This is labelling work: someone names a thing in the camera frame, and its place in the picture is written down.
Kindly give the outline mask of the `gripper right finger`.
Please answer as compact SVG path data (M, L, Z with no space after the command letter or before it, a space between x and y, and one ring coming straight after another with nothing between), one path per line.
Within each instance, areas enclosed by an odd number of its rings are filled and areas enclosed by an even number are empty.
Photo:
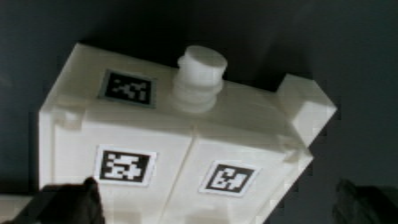
M332 224L398 224L398 187L361 186L341 179L332 219Z

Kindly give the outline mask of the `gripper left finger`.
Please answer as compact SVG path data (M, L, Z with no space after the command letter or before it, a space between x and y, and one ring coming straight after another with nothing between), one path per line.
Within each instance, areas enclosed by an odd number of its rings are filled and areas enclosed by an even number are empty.
M46 185L9 224L106 224L94 178L80 184Z

